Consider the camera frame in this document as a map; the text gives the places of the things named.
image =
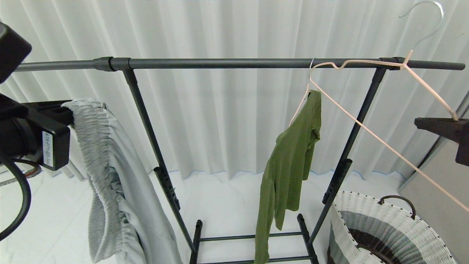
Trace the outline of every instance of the pink clothes hanger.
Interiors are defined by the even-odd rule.
[[[315,65],[314,67],[311,67],[312,64],[313,64],[313,61],[314,59],[311,61],[311,65],[310,65],[310,74],[309,74],[309,80],[310,82],[321,92],[323,93],[329,100],[331,100],[338,108],[340,108],[340,110],[342,110],[345,114],[347,114],[351,119],[353,119],[357,124],[359,124],[363,129],[365,129],[368,133],[370,133],[374,138],[376,138],[379,142],[381,142],[386,148],[388,148],[389,150],[391,150],[394,154],[396,154],[400,159],[402,159],[405,163],[407,163],[412,169],[414,169],[415,171],[417,171],[420,175],[422,175],[424,178],[426,178],[430,183],[432,183],[438,190],[440,190],[441,192],[443,192],[446,196],[448,196],[451,200],[453,200],[455,203],[457,203],[459,206],[461,206],[465,211],[469,212],[469,208],[464,205],[461,201],[459,201],[456,197],[454,197],[451,193],[449,193],[447,190],[445,190],[442,186],[440,186],[437,182],[435,182],[433,179],[431,179],[428,175],[426,175],[423,171],[421,171],[419,168],[417,168],[414,164],[412,164],[409,160],[407,160],[404,156],[402,156],[399,152],[397,152],[395,149],[393,149],[390,145],[388,145],[386,142],[384,142],[384,140],[382,140],[380,137],[378,137],[375,133],[373,133],[369,128],[367,128],[366,126],[364,126],[360,121],[358,121],[353,115],[351,115],[350,113],[348,113],[338,102],[336,102],[334,99],[332,99],[331,96],[329,96],[323,89],[321,89],[321,87],[319,87],[312,79],[311,79],[311,72],[314,68],[317,68],[321,65],[332,65],[335,69],[338,69],[338,70],[341,70],[345,67],[345,65],[347,65],[348,63],[351,63],[351,62],[367,62],[367,63],[372,63],[372,64],[379,64],[379,65],[386,65],[386,66],[397,66],[397,67],[400,67],[400,69],[406,69],[411,75],[412,77],[414,77],[420,84],[422,84],[451,114],[452,118],[457,121],[458,120],[458,116],[456,115],[456,113],[451,109],[451,107],[449,107],[449,105],[425,82],[423,81],[409,66],[407,66],[407,62],[409,61],[409,58],[410,56],[412,55],[415,47],[420,43],[422,42],[423,40],[429,38],[431,35],[433,35],[437,30],[438,28],[440,27],[441,25],[441,21],[443,20],[443,8],[442,6],[438,3],[438,2],[435,2],[435,1],[424,1],[424,2],[420,2],[420,3],[417,3],[415,4],[406,14],[402,15],[402,16],[399,16],[400,17],[404,17],[406,16],[414,7],[416,7],[417,5],[419,4],[422,4],[422,3],[426,3],[426,2],[430,2],[430,3],[434,3],[435,5],[438,6],[438,8],[440,9],[441,11],[441,20],[436,28],[436,30],[434,32],[432,32],[430,35],[428,35],[427,37],[425,37],[424,39],[418,41],[414,47],[410,50],[409,54],[407,55],[406,59],[404,60],[403,63],[394,63],[394,62],[376,62],[376,61],[369,61],[369,60],[347,60],[345,61],[340,67],[337,67],[337,65],[335,65],[333,62],[325,62],[325,63],[320,63],[320,64],[317,64]],[[307,85],[307,89],[306,89],[306,94],[305,96],[303,97],[302,99],[302,102],[304,100],[304,98],[307,96],[309,92],[309,83]],[[299,109],[300,109],[300,106],[298,107],[294,117],[298,114],[299,112]]]

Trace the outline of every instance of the white woven basket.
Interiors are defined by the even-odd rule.
[[[384,202],[401,198],[413,212]],[[453,264],[442,239],[415,215],[409,200],[341,192],[331,209],[328,264]]]

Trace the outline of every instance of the green shirt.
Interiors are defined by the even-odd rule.
[[[255,264],[265,264],[269,259],[267,241],[273,218],[275,226],[282,230],[285,210],[298,210],[301,184],[308,179],[320,128],[321,93],[311,91],[294,122],[278,136],[265,167],[256,226]]]

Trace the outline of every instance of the beige wall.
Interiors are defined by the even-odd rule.
[[[422,171],[469,206],[469,167],[454,159],[458,144],[446,140],[439,146]],[[469,263],[469,213],[415,173],[399,190],[415,205],[422,217],[441,236],[460,263]]]

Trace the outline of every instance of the black metal clothes rack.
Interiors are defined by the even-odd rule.
[[[197,221],[194,238],[191,239],[186,225],[179,212],[181,209],[179,201],[174,193],[174,188],[169,178],[168,170],[166,168],[163,155],[159,148],[155,132],[150,122],[147,110],[145,108],[144,100],[140,94],[137,78],[134,70],[136,69],[239,69],[239,68],[309,68],[312,59],[131,59],[131,58],[113,58],[102,57],[94,60],[86,61],[61,61],[61,62],[36,62],[36,63],[23,63],[17,68],[17,72],[21,71],[39,71],[39,70],[82,70],[82,69],[97,69],[102,71],[122,71],[127,84],[132,92],[134,101],[136,103],[138,112],[143,121],[146,133],[149,137],[151,147],[156,156],[159,166],[154,169],[158,180],[165,191],[166,198],[171,205],[171,209],[176,217],[179,227],[184,234],[187,244],[191,250],[191,257],[189,264],[197,264],[197,255],[199,252],[199,245],[201,242],[206,241],[223,241],[223,240],[237,240],[237,239],[252,239],[254,235],[240,235],[240,236],[225,236],[225,237],[201,237],[203,223],[201,220]],[[323,62],[334,62],[336,65],[342,65],[348,59],[314,59],[312,66]],[[402,57],[390,57],[379,59],[366,59],[373,61],[384,62],[404,62]],[[463,70],[464,63],[451,63],[451,62],[429,62],[429,61],[408,61],[407,65],[411,68],[419,69],[440,69],[440,70]],[[332,68],[331,65],[320,66],[320,68]],[[349,63],[345,68],[375,68],[375,73],[371,80],[370,87],[363,101],[360,112],[358,113],[357,120],[363,122],[365,116],[370,108],[373,98],[378,90],[379,84],[387,70],[399,70],[399,67],[384,66],[370,63]],[[290,233],[274,233],[270,234],[271,237],[278,236],[294,236],[301,235],[303,237],[308,254],[306,256],[293,256],[283,258],[272,258],[269,262],[284,262],[294,260],[310,260],[312,264],[318,264],[318,257],[313,248],[313,241],[316,238],[322,223],[334,201],[335,196],[352,164],[352,160],[348,159],[349,152],[354,144],[357,134],[360,130],[358,124],[354,124],[347,143],[344,147],[340,160],[332,176],[329,187],[324,194],[322,203],[324,208],[319,216],[319,219],[314,227],[310,236],[306,227],[304,218],[298,214],[297,220],[300,226],[299,232]],[[230,262],[218,262],[211,264],[250,264],[253,260],[241,260]]]

